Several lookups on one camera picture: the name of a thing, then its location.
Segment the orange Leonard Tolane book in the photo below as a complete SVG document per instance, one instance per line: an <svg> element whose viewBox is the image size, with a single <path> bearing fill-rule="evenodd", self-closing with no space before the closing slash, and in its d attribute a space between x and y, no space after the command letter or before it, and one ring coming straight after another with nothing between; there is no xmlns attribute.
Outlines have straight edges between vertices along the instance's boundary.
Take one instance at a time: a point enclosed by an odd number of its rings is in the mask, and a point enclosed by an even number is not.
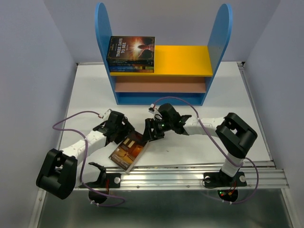
<svg viewBox="0 0 304 228"><path fill-rule="evenodd" d="M133 131L117 146L109 159L129 173L144 154L147 144L141 133Z"/></svg>

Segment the Jane Eyre book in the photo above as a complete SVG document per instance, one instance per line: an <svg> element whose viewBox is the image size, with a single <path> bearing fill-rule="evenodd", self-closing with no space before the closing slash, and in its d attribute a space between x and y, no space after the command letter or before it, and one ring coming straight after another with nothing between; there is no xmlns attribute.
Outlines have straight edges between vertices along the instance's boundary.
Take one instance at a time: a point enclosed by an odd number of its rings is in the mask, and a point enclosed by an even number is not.
<svg viewBox="0 0 304 228"><path fill-rule="evenodd" d="M146 69L111 69L110 72L118 72L118 73L154 73L154 70L146 70Z"/></svg>

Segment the Animal Farm book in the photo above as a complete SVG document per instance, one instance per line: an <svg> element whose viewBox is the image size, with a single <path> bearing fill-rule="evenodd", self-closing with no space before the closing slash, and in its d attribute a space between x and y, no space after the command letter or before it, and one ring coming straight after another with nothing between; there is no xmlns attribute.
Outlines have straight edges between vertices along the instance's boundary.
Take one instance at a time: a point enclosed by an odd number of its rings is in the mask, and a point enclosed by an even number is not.
<svg viewBox="0 0 304 228"><path fill-rule="evenodd" d="M109 69L146 69L146 70L154 70L153 67L109 67Z"/></svg>

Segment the A Tale of Two Cities book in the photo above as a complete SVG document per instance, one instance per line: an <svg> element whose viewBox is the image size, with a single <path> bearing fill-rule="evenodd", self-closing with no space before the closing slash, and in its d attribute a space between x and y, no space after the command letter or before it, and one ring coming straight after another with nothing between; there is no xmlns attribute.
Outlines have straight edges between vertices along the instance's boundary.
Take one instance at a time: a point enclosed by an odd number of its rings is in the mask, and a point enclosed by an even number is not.
<svg viewBox="0 0 304 228"><path fill-rule="evenodd" d="M141 64L141 63L110 63L110 67L154 67L152 64Z"/></svg>

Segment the Little Women book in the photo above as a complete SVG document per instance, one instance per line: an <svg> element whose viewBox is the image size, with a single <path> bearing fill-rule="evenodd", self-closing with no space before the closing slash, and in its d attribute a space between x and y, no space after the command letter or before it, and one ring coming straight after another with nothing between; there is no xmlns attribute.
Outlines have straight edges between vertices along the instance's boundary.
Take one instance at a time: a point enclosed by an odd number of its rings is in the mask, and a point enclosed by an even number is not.
<svg viewBox="0 0 304 228"><path fill-rule="evenodd" d="M141 64L152 64L154 65L154 61L153 60L108 60L107 61L108 64L110 63L141 63Z"/></svg>

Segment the Three Days to See book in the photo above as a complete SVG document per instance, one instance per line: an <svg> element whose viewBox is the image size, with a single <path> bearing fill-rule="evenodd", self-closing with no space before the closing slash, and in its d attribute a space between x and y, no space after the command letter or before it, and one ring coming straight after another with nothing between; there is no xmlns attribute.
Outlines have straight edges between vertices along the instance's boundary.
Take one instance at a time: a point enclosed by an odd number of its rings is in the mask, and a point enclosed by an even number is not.
<svg viewBox="0 0 304 228"><path fill-rule="evenodd" d="M155 37L111 36L107 60L154 60Z"/></svg>

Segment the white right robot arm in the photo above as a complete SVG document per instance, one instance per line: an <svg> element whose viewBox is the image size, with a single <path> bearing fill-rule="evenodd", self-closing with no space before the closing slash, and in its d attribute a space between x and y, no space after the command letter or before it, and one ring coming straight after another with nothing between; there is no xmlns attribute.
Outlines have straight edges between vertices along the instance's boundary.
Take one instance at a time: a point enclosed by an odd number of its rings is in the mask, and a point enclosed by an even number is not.
<svg viewBox="0 0 304 228"><path fill-rule="evenodd" d="M144 142L162 139L167 131L180 135L206 135L211 140L217 137L227 150L224 153L225 161L220 171L204 174L203 186L213 189L247 185L245 174L240 172L240 168L257 139L257 133L237 114L201 119L198 115L180 115L169 103L159 108L152 105L149 111L153 118L145 120Z"/></svg>

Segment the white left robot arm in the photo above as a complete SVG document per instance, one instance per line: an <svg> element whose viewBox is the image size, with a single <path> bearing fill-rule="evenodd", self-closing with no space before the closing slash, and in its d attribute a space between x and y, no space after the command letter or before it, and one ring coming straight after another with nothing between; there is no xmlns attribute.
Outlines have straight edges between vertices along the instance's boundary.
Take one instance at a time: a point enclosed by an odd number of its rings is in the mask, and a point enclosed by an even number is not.
<svg viewBox="0 0 304 228"><path fill-rule="evenodd" d="M80 163L85 164L87 157L92 153L112 142L120 143L135 130L123 113L111 109L104 114L95 111L82 111L64 119L63 122L84 113L96 114L101 119L101 123L94 127L88 135L75 129L58 128L57 125L61 122L54 124L52 126L54 130L75 132L82 139L64 149L53 148L49 150L36 179L37 187L62 200L72 193L74 187L83 184L84 168L81 168L80 171L77 170Z"/></svg>

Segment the blue yellow wooden bookshelf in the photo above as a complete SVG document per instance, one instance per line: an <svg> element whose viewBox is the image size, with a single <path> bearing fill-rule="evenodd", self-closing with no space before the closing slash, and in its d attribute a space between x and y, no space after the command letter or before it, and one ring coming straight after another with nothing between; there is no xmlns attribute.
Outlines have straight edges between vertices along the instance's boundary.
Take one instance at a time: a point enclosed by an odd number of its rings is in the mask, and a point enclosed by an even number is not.
<svg viewBox="0 0 304 228"><path fill-rule="evenodd" d="M156 45L154 73L110 72L107 53L112 34L106 7L95 7L95 35L119 105L149 105L169 97L173 105L186 100L202 105L230 41L233 12L230 4L220 6L205 46Z"/></svg>

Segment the aluminium mounting rail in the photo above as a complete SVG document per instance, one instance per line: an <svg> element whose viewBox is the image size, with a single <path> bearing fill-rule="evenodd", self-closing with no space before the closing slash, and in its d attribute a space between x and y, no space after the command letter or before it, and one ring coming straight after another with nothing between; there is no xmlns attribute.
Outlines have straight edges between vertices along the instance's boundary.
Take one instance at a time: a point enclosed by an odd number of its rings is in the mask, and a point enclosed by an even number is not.
<svg viewBox="0 0 304 228"><path fill-rule="evenodd" d="M119 167L108 167L109 174L119 173L120 191L133 190L204 190L203 178L207 172L218 172L220 163L181 166L138 166L129 173ZM247 181L246 189L285 189L287 178L282 169L277 169L273 162L256 162L256 168L245 162L241 171Z"/></svg>

